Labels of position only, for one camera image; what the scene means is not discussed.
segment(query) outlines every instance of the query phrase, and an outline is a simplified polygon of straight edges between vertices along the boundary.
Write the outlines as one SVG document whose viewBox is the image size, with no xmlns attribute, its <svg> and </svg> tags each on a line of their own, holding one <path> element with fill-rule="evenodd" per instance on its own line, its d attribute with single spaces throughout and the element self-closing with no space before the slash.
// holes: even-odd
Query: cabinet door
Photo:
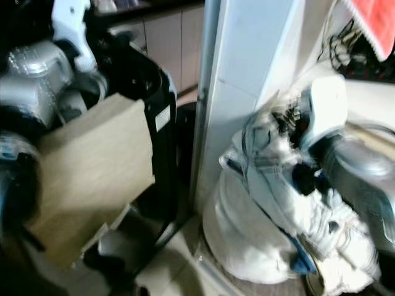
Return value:
<svg viewBox="0 0 395 296">
<path fill-rule="evenodd" d="M 167 70 L 181 90 L 181 12 L 144 22 L 147 53 Z"/>
<path fill-rule="evenodd" d="M 182 12 L 181 89 L 199 81 L 203 7 Z"/>
<path fill-rule="evenodd" d="M 147 51 L 146 32 L 144 23 L 123 23 L 109 29 L 112 35 L 117 35 L 122 32 L 129 32 L 131 34 L 132 46 L 137 47 L 143 52 Z"/>
</svg>

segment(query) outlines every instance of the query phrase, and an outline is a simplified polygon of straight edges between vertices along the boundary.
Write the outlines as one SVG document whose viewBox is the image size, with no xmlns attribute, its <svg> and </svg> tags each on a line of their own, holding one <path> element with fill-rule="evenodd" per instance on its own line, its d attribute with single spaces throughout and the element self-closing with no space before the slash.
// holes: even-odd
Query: red towel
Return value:
<svg viewBox="0 0 395 296">
<path fill-rule="evenodd" d="M 395 40 L 395 0 L 343 0 L 377 59 L 386 60 Z"/>
</svg>

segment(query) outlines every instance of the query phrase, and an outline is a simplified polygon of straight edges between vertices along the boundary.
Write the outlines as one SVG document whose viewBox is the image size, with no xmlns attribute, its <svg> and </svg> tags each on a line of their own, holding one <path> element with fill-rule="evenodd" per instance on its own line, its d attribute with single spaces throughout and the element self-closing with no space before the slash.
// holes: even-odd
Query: white label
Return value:
<svg viewBox="0 0 395 296">
<path fill-rule="evenodd" d="M 156 131 L 160 131 L 170 121 L 170 105 L 155 117 Z"/>
</svg>

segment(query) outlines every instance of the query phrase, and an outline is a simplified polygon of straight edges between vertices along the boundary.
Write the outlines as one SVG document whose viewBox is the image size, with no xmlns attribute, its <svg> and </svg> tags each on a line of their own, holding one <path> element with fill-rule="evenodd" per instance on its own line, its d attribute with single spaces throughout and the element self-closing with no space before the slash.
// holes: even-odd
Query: red cloth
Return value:
<svg viewBox="0 0 395 296">
<path fill-rule="evenodd" d="M 343 0 L 375 50 L 378 60 L 392 53 L 395 40 L 395 0 Z"/>
</svg>

